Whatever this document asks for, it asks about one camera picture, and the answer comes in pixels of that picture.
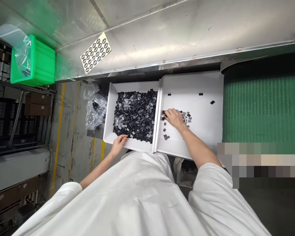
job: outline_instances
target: white sleeve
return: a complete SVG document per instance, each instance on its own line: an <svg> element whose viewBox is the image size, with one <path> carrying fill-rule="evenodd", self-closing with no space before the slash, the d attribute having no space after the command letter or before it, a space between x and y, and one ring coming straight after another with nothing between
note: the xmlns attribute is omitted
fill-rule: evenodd
<svg viewBox="0 0 295 236"><path fill-rule="evenodd" d="M13 236L31 235L36 232L60 212L80 192L82 192L82 187L79 183L68 182L63 184L49 201L47 201L34 215L18 228Z"/></svg>
<svg viewBox="0 0 295 236"><path fill-rule="evenodd" d="M189 204L214 235L270 235L232 177L213 163L203 164L189 193Z"/></svg>

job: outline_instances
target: white shirt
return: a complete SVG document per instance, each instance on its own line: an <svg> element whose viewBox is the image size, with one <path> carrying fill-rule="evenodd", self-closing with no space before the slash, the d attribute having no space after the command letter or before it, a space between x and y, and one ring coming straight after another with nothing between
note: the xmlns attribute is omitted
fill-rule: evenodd
<svg viewBox="0 0 295 236"><path fill-rule="evenodd" d="M133 152L85 190L62 185L13 235L270 235L218 165L202 165L186 200L162 153Z"/></svg>

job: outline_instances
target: cardboard box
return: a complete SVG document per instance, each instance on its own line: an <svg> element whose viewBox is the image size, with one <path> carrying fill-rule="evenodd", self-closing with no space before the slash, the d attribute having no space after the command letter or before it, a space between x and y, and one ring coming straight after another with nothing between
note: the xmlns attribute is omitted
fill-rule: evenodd
<svg viewBox="0 0 295 236"><path fill-rule="evenodd" d="M49 116L50 106L38 104L25 104L24 115Z"/></svg>
<svg viewBox="0 0 295 236"><path fill-rule="evenodd" d="M22 198L36 193L39 188L39 176L14 185L0 192L0 210L16 203Z"/></svg>
<svg viewBox="0 0 295 236"><path fill-rule="evenodd" d="M26 94L25 103L26 104L39 104L50 106L51 96L47 96L41 93L30 92Z"/></svg>

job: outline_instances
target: floor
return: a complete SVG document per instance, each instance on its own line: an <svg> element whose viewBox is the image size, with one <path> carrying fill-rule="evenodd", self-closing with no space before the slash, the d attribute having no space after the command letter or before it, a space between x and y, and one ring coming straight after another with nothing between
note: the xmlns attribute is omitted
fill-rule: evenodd
<svg viewBox="0 0 295 236"><path fill-rule="evenodd" d="M49 199L62 184L81 181L109 153L110 144L87 136L83 82L58 85L50 136L50 170L45 191ZM126 153L115 159L117 163ZM181 188L188 197L189 188ZM295 190L243 189L244 198L272 235L295 235Z"/></svg>

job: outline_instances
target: hand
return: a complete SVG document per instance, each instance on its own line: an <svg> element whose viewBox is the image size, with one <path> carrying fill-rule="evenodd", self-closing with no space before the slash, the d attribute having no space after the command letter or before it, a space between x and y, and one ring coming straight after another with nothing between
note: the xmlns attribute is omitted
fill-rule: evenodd
<svg viewBox="0 0 295 236"><path fill-rule="evenodd" d="M183 115L174 108L166 110L165 115L167 115L167 117L164 116L165 119L176 129L179 129L184 124Z"/></svg>
<svg viewBox="0 0 295 236"><path fill-rule="evenodd" d="M121 152L125 142L128 141L128 135L122 134L119 137L117 137L112 145L110 154L115 158L118 156L118 154Z"/></svg>

